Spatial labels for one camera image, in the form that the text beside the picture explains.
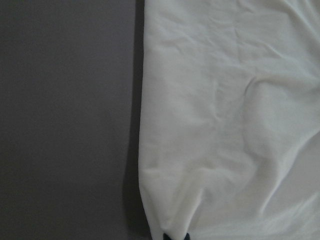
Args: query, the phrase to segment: gray background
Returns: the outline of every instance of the gray background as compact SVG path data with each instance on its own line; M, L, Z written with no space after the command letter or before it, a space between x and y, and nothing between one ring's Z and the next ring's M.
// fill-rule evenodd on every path
M0 1L0 239L146 240L142 0Z

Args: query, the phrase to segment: white garment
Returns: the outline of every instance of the white garment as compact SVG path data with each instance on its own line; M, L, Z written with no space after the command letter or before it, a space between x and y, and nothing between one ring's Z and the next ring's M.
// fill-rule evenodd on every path
M146 0L153 240L320 239L320 0Z

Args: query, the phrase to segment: white cloth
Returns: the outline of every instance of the white cloth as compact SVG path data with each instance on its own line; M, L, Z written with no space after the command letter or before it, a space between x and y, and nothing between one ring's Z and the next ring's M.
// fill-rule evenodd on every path
M153 240L320 239L320 0L146 0Z

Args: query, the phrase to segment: white fabric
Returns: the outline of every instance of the white fabric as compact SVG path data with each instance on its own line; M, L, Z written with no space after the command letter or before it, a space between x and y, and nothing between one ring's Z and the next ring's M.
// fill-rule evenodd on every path
M320 239L320 0L146 0L153 240Z

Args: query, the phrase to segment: black object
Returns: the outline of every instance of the black object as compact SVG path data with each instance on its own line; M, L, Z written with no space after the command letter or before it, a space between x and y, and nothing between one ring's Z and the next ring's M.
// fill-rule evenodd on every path
M163 240L172 240L167 234L163 234ZM185 238L184 238L184 240L190 240L190 235L189 235L189 233L187 233L186 235L185 235Z

